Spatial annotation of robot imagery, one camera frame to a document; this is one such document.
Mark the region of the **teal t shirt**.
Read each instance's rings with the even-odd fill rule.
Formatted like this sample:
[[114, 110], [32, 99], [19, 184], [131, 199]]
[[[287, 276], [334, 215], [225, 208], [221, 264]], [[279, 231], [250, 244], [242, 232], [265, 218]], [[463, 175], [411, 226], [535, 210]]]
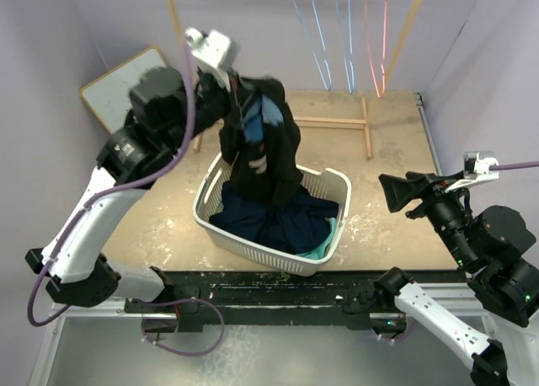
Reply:
[[334, 218], [334, 217], [331, 217], [331, 218], [327, 219], [327, 223], [328, 223], [329, 229], [330, 229], [328, 237], [319, 246], [317, 246], [315, 249], [313, 249], [313, 250], [311, 250], [309, 252], [306, 252], [306, 253], [299, 254], [298, 257], [305, 258], [305, 259], [308, 259], [308, 260], [321, 260], [325, 256], [326, 249], [328, 248], [328, 246], [333, 241], [333, 238], [334, 238], [334, 235], [335, 235], [335, 232], [336, 232], [337, 219]]

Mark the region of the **navy blue t shirt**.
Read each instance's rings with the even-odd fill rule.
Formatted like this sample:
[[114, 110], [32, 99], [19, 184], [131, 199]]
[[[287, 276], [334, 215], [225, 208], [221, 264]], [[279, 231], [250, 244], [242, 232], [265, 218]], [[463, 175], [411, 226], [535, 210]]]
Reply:
[[309, 252], [329, 234], [327, 219], [337, 219], [339, 204], [293, 185], [274, 196], [265, 181], [229, 180], [221, 190], [222, 208], [209, 223], [241, 239], [291, 255]]

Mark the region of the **pink wire hanger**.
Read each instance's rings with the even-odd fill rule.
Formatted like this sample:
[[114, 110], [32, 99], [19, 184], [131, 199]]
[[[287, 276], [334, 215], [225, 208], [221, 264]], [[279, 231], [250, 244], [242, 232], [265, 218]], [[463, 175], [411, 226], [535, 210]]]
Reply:
[[387, 88], [387, 29], [390, 0], [364, 0], [366, 54], [377, 98]]

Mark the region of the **black printed t shirt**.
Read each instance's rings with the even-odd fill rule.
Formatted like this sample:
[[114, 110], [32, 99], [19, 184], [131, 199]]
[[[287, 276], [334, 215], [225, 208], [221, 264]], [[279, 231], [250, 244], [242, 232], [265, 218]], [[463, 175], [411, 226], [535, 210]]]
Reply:
[[222, 159], [232, 166], [230, 185], [249, 201], [284, 207], [302, 182], [296, 166], [301, 132], [284, 86], [272, 77], [240, 77], [237, 99], [241, 119], [227, 117], [219, 131]]

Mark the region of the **light blue wire hanger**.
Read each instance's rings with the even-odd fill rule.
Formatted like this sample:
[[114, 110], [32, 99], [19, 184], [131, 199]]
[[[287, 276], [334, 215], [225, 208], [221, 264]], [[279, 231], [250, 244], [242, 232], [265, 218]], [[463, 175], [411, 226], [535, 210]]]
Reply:
[[354, 64], [354, 38], [352, 23], [352, 0], [334, 0], [339, 38], [342, 48], [344, 73], [350, 94], [356, 90]]

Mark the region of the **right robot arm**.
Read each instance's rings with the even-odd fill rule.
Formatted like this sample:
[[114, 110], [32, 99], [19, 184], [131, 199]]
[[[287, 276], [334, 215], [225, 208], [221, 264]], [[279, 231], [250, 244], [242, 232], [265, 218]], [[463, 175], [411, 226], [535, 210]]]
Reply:
[[474, 216], [470, 207], [470, 187], [497, 178], [466, 172], [379, 177], [390, 212], [419, 201], [406, 217], [430, 221], [458, 269], [469, 276], [467, 286], [486, 311], [493, 335], [464, 323], [397, 267], [375, 281], [374, 298], [380, 309], [413, 317], [449, 347], [474, 384], [536, 385], [538, 269], [523, 257], [536, 237], [514, 209], [495, 205]]

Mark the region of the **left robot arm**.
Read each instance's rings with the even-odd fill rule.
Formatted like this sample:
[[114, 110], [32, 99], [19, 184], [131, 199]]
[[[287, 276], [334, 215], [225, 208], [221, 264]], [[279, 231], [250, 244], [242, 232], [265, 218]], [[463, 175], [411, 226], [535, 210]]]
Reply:
[[157, 267], [114, 263], [102, 252], [124, 215], [184, 156], [190, 139], [231, 111], [237, 86], [230, 74], [198, 70], [191, 85], [172, 67], [154, 67], [128, 91], [124, 125], [97, 157], [88, 186], [69, 221], [25, 260], [64, 307], [91, 308], [130, 298], [155, 312], [173, 303], [174, 284]]

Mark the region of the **white perforated laundry basket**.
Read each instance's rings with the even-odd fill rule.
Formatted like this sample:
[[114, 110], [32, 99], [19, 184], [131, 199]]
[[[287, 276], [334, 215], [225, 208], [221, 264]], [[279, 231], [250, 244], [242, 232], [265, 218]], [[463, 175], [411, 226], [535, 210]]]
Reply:
[[228, 183], [231, 172], [222, 156], [216, 156], [193, 205], [195, 221], [213, 244], [299, 276], [311, 276], [329, 262], [350, 209], [351, 183], [345, 174], [302, 168], [299, 194], [276, 210], [238, 196]]

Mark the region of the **small framed whiteboard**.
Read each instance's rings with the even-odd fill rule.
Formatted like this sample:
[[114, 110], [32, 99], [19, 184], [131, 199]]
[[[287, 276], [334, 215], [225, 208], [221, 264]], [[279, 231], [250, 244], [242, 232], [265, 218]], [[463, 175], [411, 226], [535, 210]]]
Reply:
[[131, 108], [129, 91], [145, 72], [165, 67], [161, 51], [151, 46], [80, 89], [84, 104], [108, 133], [119, 130]]

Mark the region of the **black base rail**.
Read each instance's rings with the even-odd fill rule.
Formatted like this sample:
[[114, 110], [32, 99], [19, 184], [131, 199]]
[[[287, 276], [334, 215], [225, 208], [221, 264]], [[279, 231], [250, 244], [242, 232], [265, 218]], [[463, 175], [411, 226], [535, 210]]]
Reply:
[[393, 316], [388, 304], [375, 305], [374, 283], [381, 271], [321, 271], [294, 276], [270, 271], [170, 271], [172, 289], [151, 307], [125, 302], [129, 314], [150, 318], [170, 314], [180, 332], [206, 324], [344, 326], [363, 330], [370, 314]]

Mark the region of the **wooden clothes rack frame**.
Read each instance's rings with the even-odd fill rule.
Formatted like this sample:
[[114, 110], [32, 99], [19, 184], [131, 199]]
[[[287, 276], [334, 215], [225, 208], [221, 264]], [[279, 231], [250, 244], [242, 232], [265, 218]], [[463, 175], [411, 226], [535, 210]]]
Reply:
[[[393, 49], [388, 47], [387, 29], [387, 87], [423, 1], [424, 0], [412, 0], [406, 18], [400, 29], [397, 43]], [[269, 73], [276, 77], [283, 77], [285, 79], [286, 88], [294, 95], [308, 93], [319, 100], [337, 99], [348, 95], [352, 105], [357, 108], [353, 115], [348, 117], [321, 117], [303, 113], [296, 117], [296, 121], [298, 121], [302, 127], [361, 130], [364, 135], [366, 157], [372, 158], [374, 150], [371, 138], [371, 123], [382, 102], [382, 98], [387, 92], [387, 88], [384, 96], [382, 98], [377, 98], [373, 88], [366, 54], [364, 0], [352, 0], [356, 84], [356, 90], [352, 94], [350, 94], [347, 89], [334, 0], [330, 0], [330, 5], [332, 8], [331, 11], [335, 17], [334, 25], [336, 30], [328, 33], [323, 31], [327, 42], [328, 60], [333, 76], [333, 87], [330, 91], [325, 91], [323, 89], [312, 59], [312, 54], [309, 51], [307, 41], [302, 32], [293, 5], [292, 12], [296, 19], [295, 22], [301, 28], [299, 37], [292, 38], [289, 42], [285, 43], [282, 48], [274, 47], [273, 49], [264, 50], [259, 57], [262, 60], [268, 60], [270, 62]]]

